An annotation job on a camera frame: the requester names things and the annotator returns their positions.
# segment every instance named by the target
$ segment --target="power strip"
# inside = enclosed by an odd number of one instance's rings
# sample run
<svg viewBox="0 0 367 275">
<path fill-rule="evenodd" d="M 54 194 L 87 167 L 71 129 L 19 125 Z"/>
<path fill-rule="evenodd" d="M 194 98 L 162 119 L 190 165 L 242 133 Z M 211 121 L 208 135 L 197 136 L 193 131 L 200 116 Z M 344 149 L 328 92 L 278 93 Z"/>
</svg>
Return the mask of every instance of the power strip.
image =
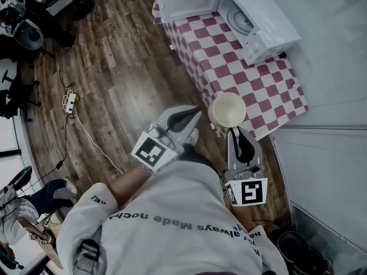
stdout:
<svg viewBox="0 0 367 275">
<path fill-rule="evenodd" d="M 76 94 L 70 93 L 68 97 L 68 105 L 66 109 L 67 114 L 73 114 L 74 106 L 75 106 L 75 99 L 76 99 Z"/>
</svg>

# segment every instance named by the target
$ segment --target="strap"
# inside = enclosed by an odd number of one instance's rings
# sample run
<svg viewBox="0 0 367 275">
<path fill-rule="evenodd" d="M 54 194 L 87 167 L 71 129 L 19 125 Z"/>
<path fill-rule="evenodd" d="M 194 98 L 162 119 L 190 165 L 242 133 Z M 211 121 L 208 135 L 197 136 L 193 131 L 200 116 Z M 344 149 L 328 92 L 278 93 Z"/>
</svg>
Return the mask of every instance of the strap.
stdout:
<svg viewBox="0 0 367 275">
<path fill-rule="evenodd" d="M 82 242 L 74 260 L 74 275 L 96 275 L 99 264 L 99 245 L 92 239 Z"/>
</svg>

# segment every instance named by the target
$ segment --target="white microwave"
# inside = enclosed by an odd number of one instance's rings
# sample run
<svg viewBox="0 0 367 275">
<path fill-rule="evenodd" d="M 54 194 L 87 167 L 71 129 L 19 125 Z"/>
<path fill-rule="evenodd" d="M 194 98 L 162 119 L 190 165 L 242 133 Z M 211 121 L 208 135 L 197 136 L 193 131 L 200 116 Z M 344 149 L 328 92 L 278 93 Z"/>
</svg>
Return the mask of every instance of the white microwave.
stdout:
<svg viewBox="0 0 367 275">
<path fill-rule="evenodd" d="M 273 0 L 158 0 L 162 22 L 219 12 L 253 64 L 283 53 L 300 36 Z"/>
</svg>

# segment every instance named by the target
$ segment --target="person's leg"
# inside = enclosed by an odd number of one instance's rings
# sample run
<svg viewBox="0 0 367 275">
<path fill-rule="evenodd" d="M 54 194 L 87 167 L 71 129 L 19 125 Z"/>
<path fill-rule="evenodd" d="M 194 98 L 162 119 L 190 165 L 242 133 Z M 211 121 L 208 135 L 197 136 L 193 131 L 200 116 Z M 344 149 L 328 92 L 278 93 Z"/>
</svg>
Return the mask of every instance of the person's leg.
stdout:
<svg viewBox="0 0 367 275">
<path fill-rule="evenodd" d="M 27 197 L 27 200 L 33 204 L 39 215 L 48 213 L 48 205 L 52 202 L 55 191 L 66 186 L 67 182 L 64 179 L 52 180 L 48 182 L 41 190 Z"/>
<path fill-rule="evenodd" d="M 33 1 L 27 5 L 26 18 L 34 22 L 44 34 L 44 37 L 54 39 L 62 47 L 70 47 L 74 37 L 66 32 L 54 16 L 41 3 Z"/>
<path fill-rule="evenodd" d="M 69 199 L 52 199 L 50 203 L 45 205 L 44 212 L 49 214 L 55 212 L 59 208 L 72 207 L 73 205 L 73 202 Z"/>
</svg>

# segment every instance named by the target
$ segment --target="floor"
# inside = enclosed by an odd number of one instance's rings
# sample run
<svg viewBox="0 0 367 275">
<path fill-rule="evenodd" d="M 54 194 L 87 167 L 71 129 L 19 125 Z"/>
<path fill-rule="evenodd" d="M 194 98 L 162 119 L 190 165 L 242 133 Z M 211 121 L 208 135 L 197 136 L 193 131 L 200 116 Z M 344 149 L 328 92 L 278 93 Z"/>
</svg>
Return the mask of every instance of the floor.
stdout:
<svg viewBox="0 0 367 275">
<path fill-rule="evenodd" d="M 198 105 L 204 111 L 199 124 L 198 150 L 222 172 L 225 170 L 224 139 L 216 138 L 206 116 L 199 92 L 185 72 L 177 55 L 168 47 L 163 29 L 153 24 L 154 0 L 94 0 L 96 6 L 87 18 L 72 22 L 71 11 L 62 23 L 76 34 L 70 49 L 47 40 L 45 49 L 56 55 L 61 76 L 81 100 L 76 113 L 95 142 L 122 170 L 136 165 L 130 156 L 142 131 L 166 109 L 180 104 Z M 39 80 L 34 94 L 42 102 L 30 107 L 28 135 L 41 175 L 52 170 L 65 156 L 66 115 L 61 107 L 65 89 L 58 77 L 58 63 L 40 55 L 35 68 L 23 68 L 24 80 Z M 83 193 L 94 183 L 108 183 L 119 171 L 91 143 L 76 119 L 67 124 L 67 158 L 62 168 L 45 178 L 69 176 Z M 261 140 L 266 177 L 267 203 L 253 207 L 254 219 L 290 223 L 287 199 L 279 166 L 268 137 Z M 276 227 L 259 222 L 268 231 Z"/>
</svg>

